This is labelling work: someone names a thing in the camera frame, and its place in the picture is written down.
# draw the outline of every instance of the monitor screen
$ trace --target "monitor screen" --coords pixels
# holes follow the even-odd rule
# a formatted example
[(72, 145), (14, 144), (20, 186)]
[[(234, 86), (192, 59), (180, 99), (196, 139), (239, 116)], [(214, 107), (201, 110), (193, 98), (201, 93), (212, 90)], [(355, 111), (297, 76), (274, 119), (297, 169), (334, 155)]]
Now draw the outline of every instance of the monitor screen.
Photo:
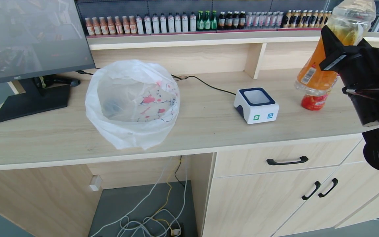
[(74, 0), (0, 0), (0, 83), (94, 67)]

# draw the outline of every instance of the wooden shelf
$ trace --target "wooden shelf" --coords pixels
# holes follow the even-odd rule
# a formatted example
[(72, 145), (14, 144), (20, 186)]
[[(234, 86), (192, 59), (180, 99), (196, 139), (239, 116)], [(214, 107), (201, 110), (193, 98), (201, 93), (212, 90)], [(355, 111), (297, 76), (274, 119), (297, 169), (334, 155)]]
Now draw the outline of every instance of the wooden shelf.
[(300, 106), (303, 94), (293, 87), (298, 72), (299, 69), (262, 70), (258, 80), (245, 72), (197, 75), (212, 86), (233, 92), (264, 87), (280, 105), (278, 118), (252, 125), (246, 124), (233, 108), (234, 96), (193, 78), (179, 81), (181, 108), (176, 124), (162, 144), (148, 150), (116, 150), (99, 134), (86, 117), (88, 81), (82, 81), (72, 88), (67, 108), (0, 123), (0, 170), (329, 141), (339, 139), (334, 137), (339, 135), (360, 137), (359, 133), (366, 129), (349, 98), (342, 94), (342, 83), (338, 82), (321, 111), (308, 111)]

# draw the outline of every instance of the white plastic bag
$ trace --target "white plastic bag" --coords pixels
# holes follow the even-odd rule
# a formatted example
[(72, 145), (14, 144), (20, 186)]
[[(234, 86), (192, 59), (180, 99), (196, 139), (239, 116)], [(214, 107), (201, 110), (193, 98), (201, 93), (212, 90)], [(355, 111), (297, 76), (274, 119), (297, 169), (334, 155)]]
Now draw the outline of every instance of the white plastic bag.
[(86, 93), (86, 115), (117, 149), (160, 144), (175, 124), (179, 89), (159, 64), (117, 61), (99, 69)]

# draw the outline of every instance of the floor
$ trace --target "floor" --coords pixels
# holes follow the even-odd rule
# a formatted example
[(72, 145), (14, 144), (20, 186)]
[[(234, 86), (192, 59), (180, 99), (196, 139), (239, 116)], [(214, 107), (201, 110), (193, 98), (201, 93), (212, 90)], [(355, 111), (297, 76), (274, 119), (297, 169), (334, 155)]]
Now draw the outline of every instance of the floor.
[[(4, 102), (7, 96), (11, 95), (12, 91), (10, 90), (8, 84), (0, 84), (0, 104)], [(172, 192), (170, 195), (170, 200), (167, 204), (167, 208), (170, 211), (177, 215), (180, 208), (182, 207), (183, 202), (183, 187), (178, 183), (172, 183)], [(130, 207), (135, 206), (141, 198), (146, 195), (151, 186), (137, 186), (137, 187), (128, 187), (121, 189), (111, 189), (105, 190), (102, 193), (100, 207), (96, 211), (95, 218), (93, 220), (93, 225), (90, 233), (94, 233), (96, 229), (99, 229), (101, 225), (108, 224), (116, 220), (119, 217), (122, 217)], [(165, 202), (165, 197), (167, 193), (168, 186), (166, 184), (161, 184), (156, 187), (156, 192), (153, 192), (150, 199), (147, 199), (142, 203), (141, 207), (136, 210), (133, 215), (130, 215), (132, 219), (141, 218), (147, 216), (156, 211), (156, 207), (160, 207)], [(187, 190), (186, 194), (186, 204), (182, 214), (182, 217), (179, 218), (179, 222), (184, 223), (186, 237), (196, 237), (196, 225), (194, 220), (194, 208), (192, 202), (191, 189)], [(119, 225), (110, 226), (104, 228), (100, 234), (103, 237), (116, 237), (119, 231)], [(9, 222), (7, 219), (0, 216), (0, 237), (1, 236), (10, 236), (10, 237), (31, 237), (29, 233), (22, 230), (18, 226)], [(134, 235), (135, 237), (141, 237), (141, 232), (138, 232)], [(339, 229), (323, 229), (318, 231), (312, 231), (302, 234), (292, 234), (287, 237), (379, 237), (379, 222), (378, 221), (368, 221), (356, 225), (347, 226)]]

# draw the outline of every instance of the drawer handle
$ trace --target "drawer handle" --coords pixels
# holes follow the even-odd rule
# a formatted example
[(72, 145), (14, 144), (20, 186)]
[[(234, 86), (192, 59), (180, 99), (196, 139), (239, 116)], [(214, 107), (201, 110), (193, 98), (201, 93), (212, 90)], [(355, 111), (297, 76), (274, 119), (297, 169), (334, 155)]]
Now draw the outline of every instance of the drawer handle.
[(317, 192), (317, 190), (321, 187), (321, 183), (320, 182), (315, 182), (314, 183), (315, 185), (316, 185), (316, 188), (314, 189), (314, 191), (311, 193), (311, 195), (309, 195), (309, 196), (305, 196), (305, 195), (303, 195), (302, 196), (302, 200), (308, 200), (310, 197), (312, 197), (312, 195), (314, 195), (314, 193), (316, 193)]
[(319, 193), (318, 194), (319, 197), (321, 197), (321, 198), (325, 197), (325, 195), (327, 195), (329, 192), (331, 192), (331, 190), (333, 190), (334, 187), (336, 187), (336, 185), (339, 183), (339, 181), (336, 178), (334, 178), (332, 180), (332, 182), (333, 182), (333, 187), (331, 187), (331, 189), (328, 192), (326, 192), (325, 194)]
[(276, 162), (274, 159), (267, 159), (267, 164), (269, 165), (293, 165), (293, 164), (300, 164), (305, 163), (308, 161), (308, 157), (301, 156), (299, 157), (301, 159), (300, 161), (294, 161), (294, 162)]

